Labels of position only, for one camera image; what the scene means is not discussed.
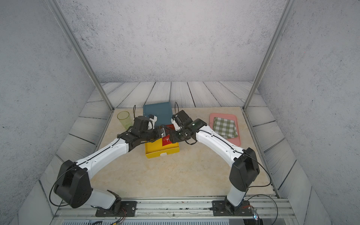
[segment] green checkered napkin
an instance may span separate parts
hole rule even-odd
[[[226,139],[238,137],[235,121],[233,120],[215,117],[212,129]]]

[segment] yellow tray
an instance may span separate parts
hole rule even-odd
[[[179,143],[162,146],[162,138],[153,143],[145,143],[145,155],[148,158],[166,156],[180,151]]]

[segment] red card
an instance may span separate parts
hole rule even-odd
[[[172,130],[175,130],[175,127],[173,124],[169,124],[169,125],[166,125],[168,128],[172,129]],[[162,138],[162,146],[166,146],[168,144],[172,144],[171,141],[170,141],[170,135],[168,136],[165,136]]]
[[[166,146],[168,144],[172,144],[171,141],[170,141],[170,135],[165,136],[165,137],[162,138],[162,146]]]

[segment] pink tray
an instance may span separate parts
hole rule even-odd
[[[212,129],[212,126],[214,125],[214,118],[215,117],[219,117],[219,118],[223,118],[223,119],[228,119],[228,120],[233,120],[235,121],[235,125],[236,125],[236,131],[238,132],[238,137],[237,138],[230,138],[227,139],[229,142],[233,143],[236,146],[241,145],[241,141],[240,141],[240,136],[239,136],[239,128],[238,128],[238,119],[236,118],[235,115],[232,114],[223,114],[223,113],[210,113],[210,124],[209,126]]]

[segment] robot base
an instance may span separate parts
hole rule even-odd
[[[114,204],[114,208],[116,208],[117,210],[111,210],[111,209],[103,209],[103,208],[98,208],[98,210],[96,211],[95,216],[96,217],[134,217],[135,216],[135,210],[136,210],[136,204],[138,202],[137,201],[119,201],[117,203]]]
[[[238,210],[234,214],[230,214],[225,208],[225,201],[212,201],[212,209],[214,216],[253,216],[251,208],[246,207],[242,209],[241,207],[250,205],[249,201],[243,201]]]

